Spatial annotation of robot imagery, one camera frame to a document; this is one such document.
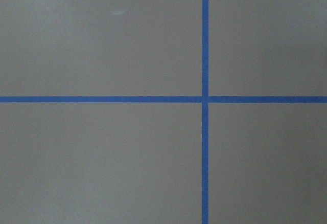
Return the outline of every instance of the horizontal blue line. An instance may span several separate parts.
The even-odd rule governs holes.
[[[210,96],[209,103],[327,103],[327,96]]]
[[[201,96],[1,96],[0,103],[201,103]],[[209,103],[327,103],[327,96],[209,96]]]
[[[201,103],[201,96],[2,96],[0,102]]]

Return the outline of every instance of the vertical blue line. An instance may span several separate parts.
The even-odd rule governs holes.
[[[202,0],[202,224],[209,221],[208,195],[209,0]]]

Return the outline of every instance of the blue line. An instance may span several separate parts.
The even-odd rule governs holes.
[[[3,102],[201,103],[201,96],[2,96]]]
[[[327,96],[210,96],[209,103],[327,103]]]
[[[209,221],[209,0],[202,0],[202,224]]]

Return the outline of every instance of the gray floor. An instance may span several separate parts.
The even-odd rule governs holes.
[[[0,96],[200,96],[201,0],[0,0]],[[210,95],[327,95],[327,0],[210,0]],[[209,105],[209,223],[325,224],[326,104]],[[0,224],[201,223],[201,104],[0,103]]]

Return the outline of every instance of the gray surface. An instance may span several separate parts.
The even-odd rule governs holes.
[[[1,224],[201,223],[200,104],[0,104]]]
[[[210,0],[211,95],[327,95],[327,0]]]
[[[326,104],[211,104],[210,224],[324,224]]]
[[[200,95],[201,0],[0,0],[1,95]]]

